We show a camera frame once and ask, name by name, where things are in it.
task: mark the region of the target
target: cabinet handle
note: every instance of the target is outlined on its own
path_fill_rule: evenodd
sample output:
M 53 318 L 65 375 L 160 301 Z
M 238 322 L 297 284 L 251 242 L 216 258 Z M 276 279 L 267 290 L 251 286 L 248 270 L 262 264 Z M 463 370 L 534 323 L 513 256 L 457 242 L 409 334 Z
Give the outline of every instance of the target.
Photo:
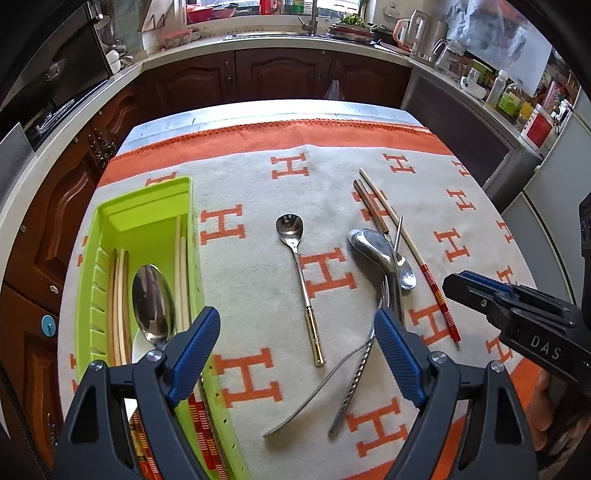
M 49 441 L 53 448 L 57 447 L 56 424 L 51 421 L 51 413 L 47 414 L 47 428 L 49 428 Z

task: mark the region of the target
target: jar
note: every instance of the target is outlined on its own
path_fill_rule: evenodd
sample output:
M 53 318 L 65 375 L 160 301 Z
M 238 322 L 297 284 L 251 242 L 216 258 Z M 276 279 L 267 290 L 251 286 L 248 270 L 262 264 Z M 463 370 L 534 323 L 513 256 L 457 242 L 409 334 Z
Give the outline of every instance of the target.
M 462 77 L 462 68 L 466 47 L 456 40 L 447 42 L 445 49 L 435 62 L 435 68 L 452 80 Z
M 519 115 L 519 110 L 521 109 L 522 104 L 523 93 L 521 93 L 519 86 L 513 82 L 507 86 L 503 95 L 501 95 L 497 110 L 507 120 L 513 122 L 517 118 L 517 115 Z
M 523 104 L 519 109 L 517 120 L 515 120 L 515 127 L 520 132 L 524 129 L 525 124 L 530 119 L 531 114 L 534 112 L 534 107 L 527 100 L 523 100 Z

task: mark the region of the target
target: gold-handled spoon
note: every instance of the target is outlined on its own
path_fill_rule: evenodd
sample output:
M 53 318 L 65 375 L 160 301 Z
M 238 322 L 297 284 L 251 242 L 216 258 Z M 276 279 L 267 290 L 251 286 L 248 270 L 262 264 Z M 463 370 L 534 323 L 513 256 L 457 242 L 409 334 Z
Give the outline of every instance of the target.
M 310 335 L 310 344 L 312 345 L 312 354 L 314 356 L 314 364 L 317 367 L 322 367 L 326 363 L 326 358 L 322 352 L 320 344 L 320 336 L 318 334 L 318 325 L 314 317 L 314 310 L 310 303 L 310 296 L 306 290 L 306 281 L 304 280 L 304 273 L 300 265 L 300 257 L 297 247 L 300 244 L 301 236 L 304 233 L 304 222 L 301 218 L 292 213 L 280 216 L 276 223 L 277 234 L 283 243 L 285 243 L 294 255 L 295 266 L 300 278 L 301 291 L 304 294 L 304 302 L 306 304 L 306 326 L 308 327 L 308 334 Z

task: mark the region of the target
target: tablecloth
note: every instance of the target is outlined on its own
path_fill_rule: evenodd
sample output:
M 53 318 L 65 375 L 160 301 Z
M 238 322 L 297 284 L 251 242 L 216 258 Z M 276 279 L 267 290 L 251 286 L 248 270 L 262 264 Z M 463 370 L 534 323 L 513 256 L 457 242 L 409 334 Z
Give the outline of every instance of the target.
M 428 129 L 361 121 L 287 121 L 199 132 L 115 157 L 80 227 L 61 308 L 60 389 L 64 413 L 73 397 L 78 266 L 96 207 L 154 182 L 189 175 L 198 213 L 206 304 L 220 311 L 214 348 L 221 394 L 242 453 L 255 479 L 383 478 L 417 410 L 402 398 L 376 345 L 340 435 L 327 438 L 356 367 L 354 356 L 314 401 L 282 431 L 283 421 L 345 354 L 361 345 L 376 308 L 381 273 L 358 255 L 346 234 L 373 223 L 353 189 L 364 168 L 383 191 L 439 283 L 473 270 L 501 281 L 535 286 L 525 261 L 482 189 Z M 295 213 L 304 222 L 300 244 L 311 302 L 328 358 L 311 358 L 297 273 L 275 220 Z M 386 212 L 382 212 L 387 222 Z M 409 330 L 431 350 L 456 362 L 484 366 L 499 360 L 511 372 L 522 401 L 537 373 L 529 361 L 499 343 L 486 319 L 453 301 L 448 306 L 462 336 L 451 340 L 435 298 L 403 242 L 417 274 L 404 296 Z M 435 477 L 453 458 L 465 414 L 456 409 Z

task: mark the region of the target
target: cabinet door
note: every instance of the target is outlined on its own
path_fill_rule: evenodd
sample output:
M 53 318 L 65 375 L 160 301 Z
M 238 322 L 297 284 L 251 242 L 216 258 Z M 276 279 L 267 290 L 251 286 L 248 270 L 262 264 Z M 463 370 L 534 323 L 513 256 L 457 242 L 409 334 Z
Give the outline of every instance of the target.
M 322 98 L 330 57 L 323 50 L 261 48 L 236 52 L 240 101 Z
M 139 98 L 136 85 L 130 83 L 99 110 L 90 124 L 98 138 L 99 145 L 101 139 L 109 143 L 112 142 L 115 144 L 114 152 L 116 152 L 131 129 L 148 120 L 148 111 L 144 102 L 141 102 Z
M 19 396 L 33 438 L 49 467 L 61 430 L 62 415 L 57 383 L 57 334 L 46 337 L 41 319 L 49 313 L 8 285 L 0 292 L 0 360 Z M 4 391 L 1 392 L 8 433 L 28 459 L 24 435 Z
M 347 102 L 400 108 L 411 69 L 385 60 L 333 52 L 330 78 L 338 80 Z
M 156 105 L 160 118 L 235 101 L 234 53 L 224 52 L 182 60 L 148 70 L 140 77 L 146 103 Z
M 15 238 L 4 280 L 54 315 L 76 235 L 100 179 L 84 127 L 51 168 Z

